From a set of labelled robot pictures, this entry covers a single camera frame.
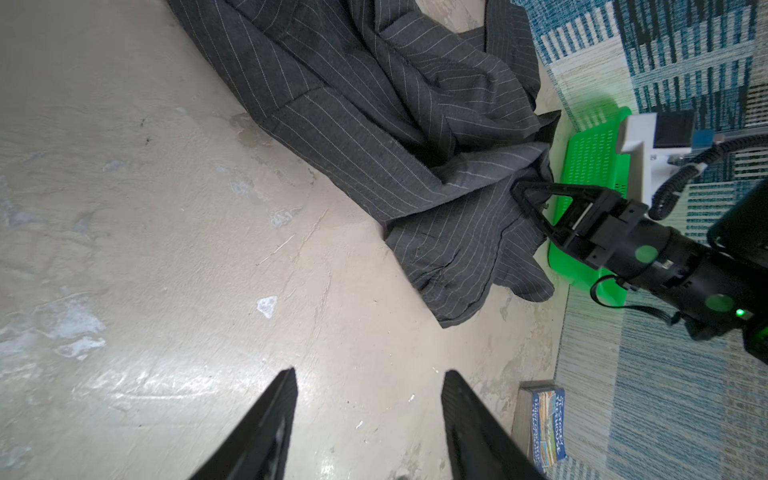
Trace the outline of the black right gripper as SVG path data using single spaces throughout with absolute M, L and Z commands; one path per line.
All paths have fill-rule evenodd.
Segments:
M 618 191 L 594 185 L 519 180 L 511 193 L 523 214 L 559 250 L 593 269 L 607 265 L 649 209 Z M 555 224 L 544 215 L 545 203 L 552 197 L 571 199 Z

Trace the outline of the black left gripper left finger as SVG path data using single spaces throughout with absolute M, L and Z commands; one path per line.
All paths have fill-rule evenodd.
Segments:
M 285 475 L 298 397 L 296 371 L 280 371 L 193 479 L 271 479 Z

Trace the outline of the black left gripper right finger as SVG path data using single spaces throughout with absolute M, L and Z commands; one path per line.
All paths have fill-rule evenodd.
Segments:
M 441 405 L 454 479 L 535 480 L 543 477 L 456 370 L 445 373 Z

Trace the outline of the dark pinstriped long sleeve shirt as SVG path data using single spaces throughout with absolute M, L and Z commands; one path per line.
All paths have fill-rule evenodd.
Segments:
M 385 229 L 444 327 L 490 289 L 543 302 L 543 234 L 512 195 L 549 182 L 555 112 L 537 114 L 525 9 L 490 1 L 456 33 L 413 1 L 173 1 L 170 9 L 253 121 Z

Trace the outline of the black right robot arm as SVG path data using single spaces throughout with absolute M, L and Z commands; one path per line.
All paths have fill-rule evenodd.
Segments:
M 520 180 L 511 193 L 560 251 L 624 289 L 674 309 L 637 311 L 684 323 L 697 341 L 732 330 L 767 359 L 767 183 L 761 181 L 698 243 L 647 218 L 648 206 L 606 187 Z

